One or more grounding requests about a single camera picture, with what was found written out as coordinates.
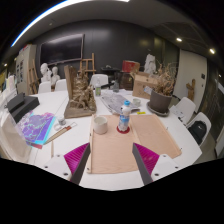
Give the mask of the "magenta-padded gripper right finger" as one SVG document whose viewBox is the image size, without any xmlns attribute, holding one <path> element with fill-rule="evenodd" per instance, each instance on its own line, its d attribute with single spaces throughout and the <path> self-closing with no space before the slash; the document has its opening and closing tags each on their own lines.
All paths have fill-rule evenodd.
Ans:
<svg viewBox="0 0 224 224">
<path fill-rule="evenodd" d="M 159 180 L 180 169 L 179 165 L 167 154 L 158 155 L 137 143 L 133 144 L 132 153 L 144 185 Z"/>
</svg>

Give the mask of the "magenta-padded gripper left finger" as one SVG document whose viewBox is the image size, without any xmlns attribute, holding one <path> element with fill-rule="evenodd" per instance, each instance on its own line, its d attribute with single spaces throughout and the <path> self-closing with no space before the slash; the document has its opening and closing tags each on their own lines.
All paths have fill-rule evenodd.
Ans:
<svg viewBox="0 0 224 224">
<path fill-rule="evenodd" d="M 90 144 L 85 143 L 65 155 L 58 154 L 52 157 L 43 165 L 43 169 L 78 185 L 89 155 Z"/>
</svg>

